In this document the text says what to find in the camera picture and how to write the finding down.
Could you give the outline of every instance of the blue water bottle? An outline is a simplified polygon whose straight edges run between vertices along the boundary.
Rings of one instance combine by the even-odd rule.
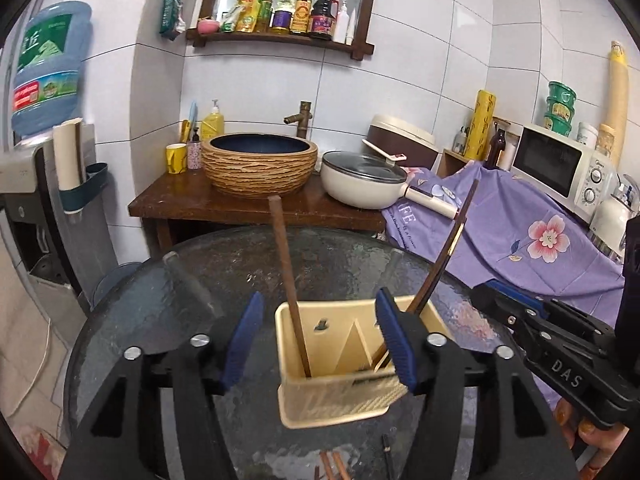
[[[14,80],[12,127],[29,137],[79,115],[78,80],[91,41],[91,7],[62,2],[27,24]]]

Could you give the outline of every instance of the glass table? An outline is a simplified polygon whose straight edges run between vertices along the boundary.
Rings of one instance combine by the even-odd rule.
[[[431,264],[411,253],[349,231],[288,228],[300,301],[370,299],[380,286],[395,296],[415,294]],[[354,478],[386,479],[382,434],[391,440],[396,474],[410,449],[424,403],[406,395],[385,415],[308,430],[289,430],[280,421],[280,384],[274,312],[286,301],[279,259],[268,226],[204,235],[174,248],[184,267],[207,287],[227,312],[243,309],[255,291],[265,299],[264,323],[256,336],[244,377],[215,407],[238,477],[245,480],[312,480],[320,450],[337,450]],[[112,290],[82,329],[65,387],[73,437],[114,363],[129,346],[146,353],[176,348],[213,322],[210,311],[174,283],[162,260],[144,263]],[[508,339],[504,329],[483,319],[469,303],[468,288],[445,274],[431,300],[457,343],[491,352]],[[473,441],[474,394],[466,394],[456,474],[466,478]],[[172,423],[172,395],[162,392],[165,449],[172,479],[183,478]]]

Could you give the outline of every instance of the microwave knob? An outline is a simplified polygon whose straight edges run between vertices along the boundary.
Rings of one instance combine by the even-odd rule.
[[[587,204],[593,204],[594,200],[596,200],[596,193],[593,189],[587,188],[584,190],[584,201]]]
[[[602,182],[602,172],[598,168],[591,170],[591,180],[593,180],[595,184]]]

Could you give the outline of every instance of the human hand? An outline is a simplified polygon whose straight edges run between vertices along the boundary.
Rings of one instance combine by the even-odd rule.
[[[571,404],[564,399],[558,400],[558,404],[554,410],[554,416],[558,424],[560,424],[562,434],[569,448],[573,448],[576,434],[578,434],[588,446],[598,448],[598,452],[593,455],[589,463],[580,471],[580,480],[593,480],[616,452],[618,446],[620,446],[625,439],[629,429],[618,423],[609,431],[602,431],[596,428],[593,423],[586,418],[579,420],[575,415],[577,415],[577,413],[575,413],[574,407]]]

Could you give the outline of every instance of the cable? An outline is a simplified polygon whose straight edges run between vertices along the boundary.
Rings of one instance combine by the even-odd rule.
[[[33,390],[33,387],[38,382],[38,379],[40,378],[40,374],[42,373],[42,370],[44,369],[44,363],[47,362],[47,357],[49,356],[49,341],[50,341],[50,339],[51,339],[51,318],[49,318],[49,326],[47,327],[47,344],[46,344],[46,346],[44,348],[44,355],[42,356],[42,362],[40,363],[40,367],[38,368],[38,371],[36,372],[36,375],[33,378],[33,381],[31,381],[31,384],[27,388],[27,391],[20,398],[20,400],[18,401],[18,404],[16,404],[15,408],[12,409],[11,413],[9,413],[9,415],[7,415],[6,418],[11,418],[12,416],[15,415],[15,413],[17,413],[17,411],[22,406],[22,403],[24,402],[24,400],[31,393],[31,390]]]

